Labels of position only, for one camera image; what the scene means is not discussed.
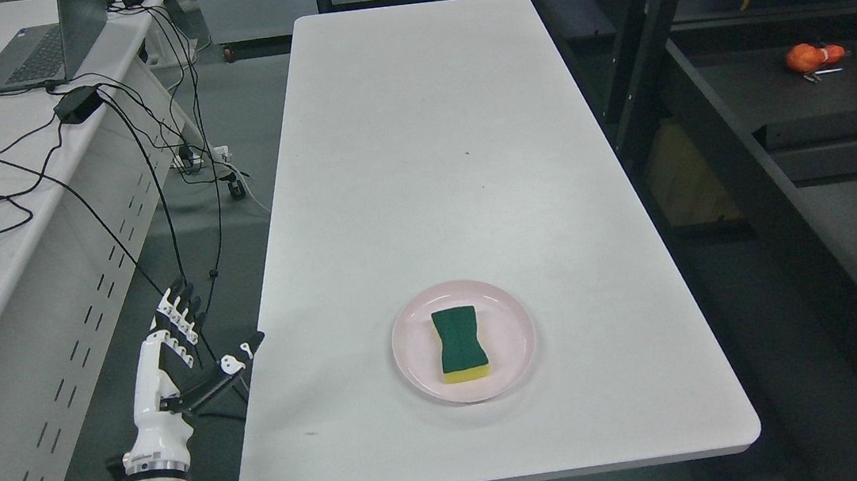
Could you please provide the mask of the white robotic hand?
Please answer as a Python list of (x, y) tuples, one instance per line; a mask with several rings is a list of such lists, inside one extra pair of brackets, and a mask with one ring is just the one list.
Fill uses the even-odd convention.
[(192, 284), (178, 278), (164, 291), (154, 310), (138, 357), (131, 417), (138, 433), (123, 457), (127, 475), (168, 468), (188, 471), (192, 457), (187, 444), (193, 428), (185, 419), (241, 379), (265, 339), (263, 331), (254, 331), (235, 352), (222, 355), (199, 380), (178, 386), (169, 375), (170, 369), (194, 368), (200, 357), (200, 304)]

